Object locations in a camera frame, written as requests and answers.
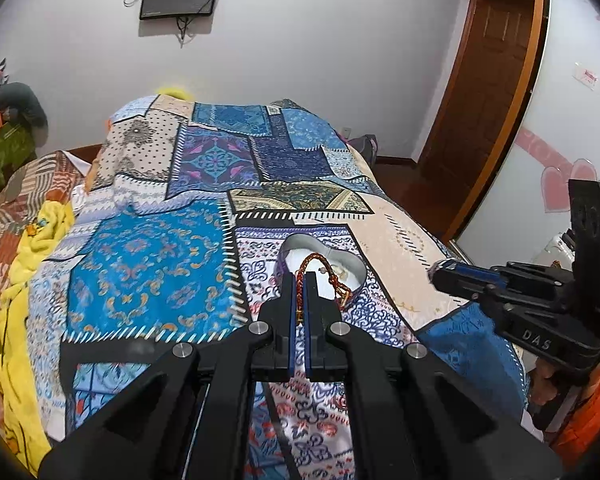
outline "silver bolt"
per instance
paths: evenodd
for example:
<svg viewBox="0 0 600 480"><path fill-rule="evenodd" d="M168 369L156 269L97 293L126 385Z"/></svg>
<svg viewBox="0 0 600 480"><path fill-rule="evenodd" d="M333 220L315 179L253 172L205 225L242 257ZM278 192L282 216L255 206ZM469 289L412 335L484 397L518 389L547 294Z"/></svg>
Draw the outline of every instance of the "silver bolt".
<svg viewBox="0 0 600 480"><path fill-rule="evenodd" d="M191 346L189 343L178 343L173 347L172 352L176 357L189 357L191 352L193 352L193 346Z"/></svg>
<svg viewBox="0 0 600 480"><path fill-rule="evenodd" d="M330 329L335 335L347 335L351 332L351 327L342 321L331 323Z"/></svg>
<svg viewBox="0 0 600 480"><path fill-rule="evenodd" d="M407 346L407 354L414 359L422 359L425 355L427 355L427 347L421 343L411 343L409 346Z"/></svg>
<svg viewBox="0 0 600 480"><path fill-rule="evenodd" d="M249 332L255 335L262 335L269 330L269 325L264 321L254 321L249 325Z"/></svg>

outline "yellow object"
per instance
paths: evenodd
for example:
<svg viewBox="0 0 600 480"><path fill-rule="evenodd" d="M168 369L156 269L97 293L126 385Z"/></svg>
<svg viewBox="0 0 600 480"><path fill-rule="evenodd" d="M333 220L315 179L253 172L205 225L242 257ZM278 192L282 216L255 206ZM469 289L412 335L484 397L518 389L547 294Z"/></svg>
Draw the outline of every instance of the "yellow object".
<svg viewBox="0 0 600 480"><path fill-rule="evenodd" d="M43 203L38 223L25 229L9 269L11 286L0 296L0 393L7 445L34 475L51 450L40 414L27 351L28 281L74 224L71 203Z"/></svg>
<svg viewBox="0 0 600 480"><path fill-rule="evenodd" d="M181 88L172 88L165 86L163 88L159 88L157 93L175 97L176 99L180 99L181 101L193 102L194 100L193 95Z"/></svg>

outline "patchwork blanket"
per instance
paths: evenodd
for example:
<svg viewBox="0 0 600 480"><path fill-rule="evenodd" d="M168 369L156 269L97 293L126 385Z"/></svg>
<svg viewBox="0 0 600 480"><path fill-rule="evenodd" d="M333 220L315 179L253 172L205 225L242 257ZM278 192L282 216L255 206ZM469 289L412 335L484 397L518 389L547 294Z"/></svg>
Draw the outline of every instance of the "patchwork blanket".
<svg viewBox="0 0 600 480"><path fill-rule="evenodd" d="M152 362L125 353L129 338L204 344L257 319L278 294L275 262L294 233L365 262L347 322L395 347L426 340L485 398L521 416L525 379L513 348L479 308L429 285L426 270L446 249L384 195L327 122L287 100L225 106L154 95L111 123L94 189L30 282L30 362L51 439ZM344 386L308 382L304 338L296 341L293 379L257 386L245 477L352 479Z"/></svg>

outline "brown door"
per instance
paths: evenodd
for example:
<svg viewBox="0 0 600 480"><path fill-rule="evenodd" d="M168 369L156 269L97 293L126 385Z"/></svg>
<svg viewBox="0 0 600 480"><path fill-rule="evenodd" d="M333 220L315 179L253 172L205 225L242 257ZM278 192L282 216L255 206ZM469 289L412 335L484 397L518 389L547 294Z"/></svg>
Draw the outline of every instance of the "brown door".
<svg viewBox="0 0 600 480"><path fill-rule="evenodd" d="M476 183L509 111L534 15L534 0L472 0L472 6L453 88L419 164L457 206Z"/></svg>

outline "finger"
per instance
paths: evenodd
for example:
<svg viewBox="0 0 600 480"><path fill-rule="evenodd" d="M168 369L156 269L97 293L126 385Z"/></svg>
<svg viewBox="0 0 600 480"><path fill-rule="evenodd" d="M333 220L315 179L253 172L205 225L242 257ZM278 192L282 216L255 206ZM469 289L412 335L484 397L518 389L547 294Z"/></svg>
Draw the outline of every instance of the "finger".
<svg viewBox="0 0 600 480"><path fill-rule="evenodd" d="M553 374L555 374L555 366L547 361L542 359L538 359L536 361L536 373L540 375L540 377L548 379Z"/></svg>
<svg viewBox="0 0 600 480"><path fill-rule="evenodd" d="M544 406L550 400L555 399L558 389L548 379L536 377L531 388L529 400L538 406Z"/></svg>

